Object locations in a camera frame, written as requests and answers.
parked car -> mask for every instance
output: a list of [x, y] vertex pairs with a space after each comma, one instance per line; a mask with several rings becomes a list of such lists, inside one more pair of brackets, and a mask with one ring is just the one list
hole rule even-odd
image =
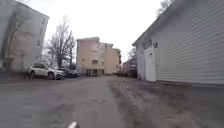
[[64, 72], [49, 68], [42, 63], [35, 63], [34, 65], [30, 66], [28, 69], [28, 73], [30, 77], [43, 76], [47, 77], [50, 80], [64, 79], [65, 76]]
[[63, 71], [65, 73], [65, 77], [69, 77], [69, 78], [78, 77], [78, 72], [76, 70], [70, 70], [67, 68], [59, 68], [58, 70]]

apartment building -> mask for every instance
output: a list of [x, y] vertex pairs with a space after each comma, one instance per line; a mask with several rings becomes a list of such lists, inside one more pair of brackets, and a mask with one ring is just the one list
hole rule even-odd
[[[5, 67], [7, 55], [13, 71], [23, 71], [41, 61], [48, 19], [48, 16], [19, 2], [0, 1], [0, 69]], [[10, 35], [18, 25], [21, 27], [9, 43]]]
[[112, 74], [119, 70], [120, 50], [101, 43], [98, 37], [77, 39], [77, 70], [89, 75]]

building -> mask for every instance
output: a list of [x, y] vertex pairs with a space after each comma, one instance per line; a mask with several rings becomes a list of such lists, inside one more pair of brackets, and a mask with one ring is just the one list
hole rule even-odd
[[116, 73], [121, 63], [120, 50], [101, 43], [98, 37], [77, 39], [77, 70], [89, 75]]
[[176, 0], [133, 44], [139, 76], [224, 84], [223, 11], [223, 0]]
[[[41, 61], [48, 19], [48, 16], [19, 2], [0, 1], [0, 69], [4, 67], [7, 55], [13, 71], [23, 71]], [[11, 33], [17, 28], [15, 26], [19, 29], [9, 43]]]

white house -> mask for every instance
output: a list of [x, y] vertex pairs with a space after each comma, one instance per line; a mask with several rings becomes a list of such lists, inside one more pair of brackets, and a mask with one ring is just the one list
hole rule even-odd
[[26, 18], [12, 39], [9, 56], [14, 71], [27, 69], [41, 61], [45, 31], [49, 17], [13, 0], [0, 1], [0, 69], [7, 54], [8, 39], [17, 18]]
[[139, 76], [224, 84], [223, 14], [223, 0], [176, 0], [133, 44]]

white door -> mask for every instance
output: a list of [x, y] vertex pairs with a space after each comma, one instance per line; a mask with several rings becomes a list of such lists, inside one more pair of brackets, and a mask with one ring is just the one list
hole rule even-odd
[[145, 76], [147, 81], [156, 81], [156, 65], [153, 46], [144, 50], [145, 52]]

